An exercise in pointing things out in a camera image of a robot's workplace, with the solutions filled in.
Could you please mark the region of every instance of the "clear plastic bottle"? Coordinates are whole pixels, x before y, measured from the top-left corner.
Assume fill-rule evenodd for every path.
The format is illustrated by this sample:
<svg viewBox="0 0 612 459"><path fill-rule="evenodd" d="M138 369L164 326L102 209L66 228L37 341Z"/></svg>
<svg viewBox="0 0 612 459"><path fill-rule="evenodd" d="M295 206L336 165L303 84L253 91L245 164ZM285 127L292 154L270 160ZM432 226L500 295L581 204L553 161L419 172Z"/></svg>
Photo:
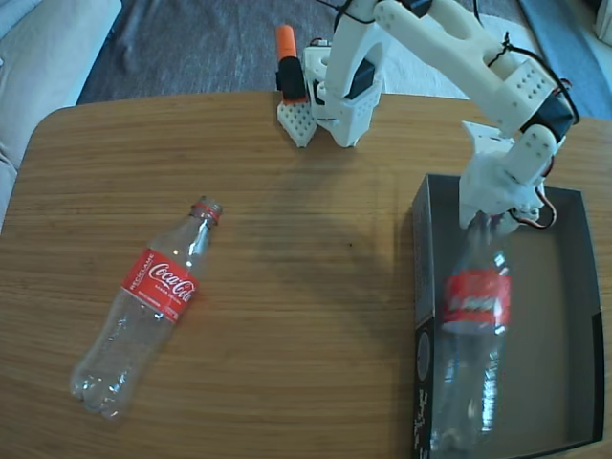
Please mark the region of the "clear plastic bottle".
<svg viewBox="0 0 612 459"><path fill-rule="evenodd" d="M433 400L436 459L470 457L492 430L511 287L498 221L482 213L474 218L448 279L439 341L444 380Z"/></svg>
<svg viewBox="0 0 612 459"><path fill-rule="evenodd" d="M172 334L198 286L222 207L203 196L155 237L123 281L106 323L70 379L71 393L107 419L128 407L139 376Z"/></svg>

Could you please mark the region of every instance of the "orange component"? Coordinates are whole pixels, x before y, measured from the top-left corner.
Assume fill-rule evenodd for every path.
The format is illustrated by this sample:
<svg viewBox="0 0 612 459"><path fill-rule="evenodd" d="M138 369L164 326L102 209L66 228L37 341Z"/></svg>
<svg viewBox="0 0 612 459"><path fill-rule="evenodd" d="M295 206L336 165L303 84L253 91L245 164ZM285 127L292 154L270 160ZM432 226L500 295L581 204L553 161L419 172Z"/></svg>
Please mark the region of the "orange component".
<svg viewBox="0 0 612 459"><path fill-rule="evenodd" d="M283 57L297 57L293 27L283 24L276 28L276 56L279 62Z"/></svg>

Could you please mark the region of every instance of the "cardboard box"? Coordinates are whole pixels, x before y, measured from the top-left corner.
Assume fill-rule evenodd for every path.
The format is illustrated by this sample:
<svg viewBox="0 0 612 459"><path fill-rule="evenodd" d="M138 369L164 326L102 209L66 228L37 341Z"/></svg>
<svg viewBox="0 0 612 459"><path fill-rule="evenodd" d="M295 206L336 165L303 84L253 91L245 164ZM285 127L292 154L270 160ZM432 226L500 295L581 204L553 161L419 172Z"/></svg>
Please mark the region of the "cardboard box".
<svg viewBox="0 0 612 459"><path fill-rule="evenodd" d="M472 457L527 458L599 441L603 431L601 305L586 211L579 191L546 188L557 207L547 230L520 228L507 240L511 322L498 373L493 431ZM431 457L436 346L444 289L465 232L459 179L427 175L413 203L415 264L414 459Z"/></svg>

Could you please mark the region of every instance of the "robotic arm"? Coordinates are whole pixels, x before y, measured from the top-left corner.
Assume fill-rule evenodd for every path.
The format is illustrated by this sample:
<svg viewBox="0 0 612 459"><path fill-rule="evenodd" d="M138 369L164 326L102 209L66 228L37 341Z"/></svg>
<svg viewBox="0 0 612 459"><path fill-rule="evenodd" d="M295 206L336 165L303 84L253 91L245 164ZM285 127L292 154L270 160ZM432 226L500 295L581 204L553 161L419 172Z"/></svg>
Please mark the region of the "robotic arm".
<svg viewBox="0 0 612 459"><path fill-rule="evenodd" d="M428 25L426 15L442 29ZM309 101L295 109L312 121L310 129L298 138L287 105L279 106L279 121L296 143L305 146L317 125L338 145L357 143L378 105L379 70L394 38L447 76L496 126L464 122L474 154L460 181L461 227L479 210L504 214L507 232L520 223L550 226L536 222L542 206L554 209L543 182L575 117L555 94L557 83L546 69L531 58L519 62L505 53L504 45L454 0L347 2L332 46L304 51Z"/></svg>

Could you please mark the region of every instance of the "wood grain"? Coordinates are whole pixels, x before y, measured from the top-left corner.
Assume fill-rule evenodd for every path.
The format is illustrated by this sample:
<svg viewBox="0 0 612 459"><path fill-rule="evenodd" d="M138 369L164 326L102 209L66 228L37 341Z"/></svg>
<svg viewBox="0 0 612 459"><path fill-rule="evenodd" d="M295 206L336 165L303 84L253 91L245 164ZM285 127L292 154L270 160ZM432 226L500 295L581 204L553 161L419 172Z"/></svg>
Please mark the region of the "wood grain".
<svg viewBox="0 0 612 459"><path fill-rule="evenodd" d="M275 105L128 100L40 124L0 237L1 457L408 457L409 208L426 173L466 165L459 121L484 119L466 101L383 97L356 148L319 132L297 149ZM611 150L612 124L584 120L549 180L584 192L606 313ZM129 416L105 422L69 396L71 368L144 242L204 193L226 206L204 294Z"/></svg>

